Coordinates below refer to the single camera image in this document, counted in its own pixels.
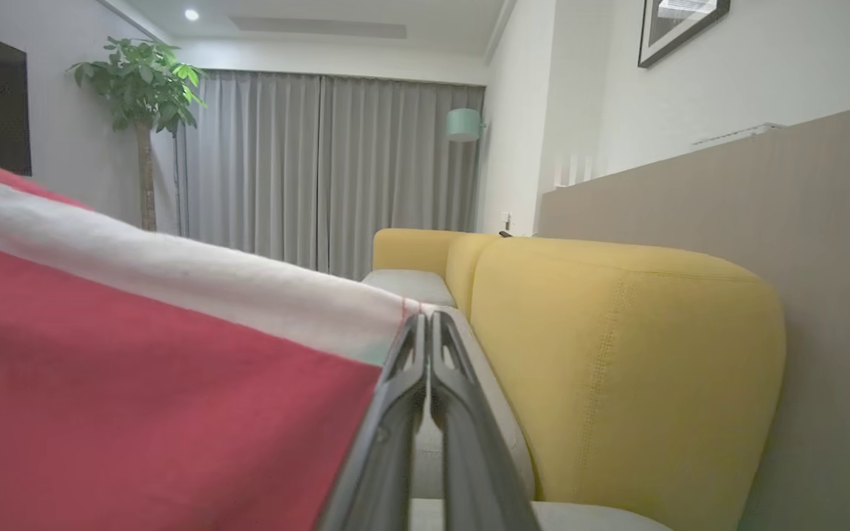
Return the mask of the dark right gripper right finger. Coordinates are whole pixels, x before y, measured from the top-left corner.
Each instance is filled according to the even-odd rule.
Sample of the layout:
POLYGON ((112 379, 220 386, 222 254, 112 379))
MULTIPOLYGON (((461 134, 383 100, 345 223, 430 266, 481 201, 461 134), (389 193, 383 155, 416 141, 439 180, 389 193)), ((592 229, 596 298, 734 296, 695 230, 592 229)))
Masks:
POLYGON ((444 528, 539 530, 515 461, 452 317, 429 317, 429 395, 442 431, 444 528))

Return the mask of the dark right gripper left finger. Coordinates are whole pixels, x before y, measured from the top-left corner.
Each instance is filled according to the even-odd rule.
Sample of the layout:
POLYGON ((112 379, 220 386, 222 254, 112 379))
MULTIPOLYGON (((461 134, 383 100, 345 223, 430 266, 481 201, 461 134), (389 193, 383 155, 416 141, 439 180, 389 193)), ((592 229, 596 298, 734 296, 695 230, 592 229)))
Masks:
POLYGON ((427 319, 406 319, 318 517, 320 530, 407 530, 427 397, 427 319))

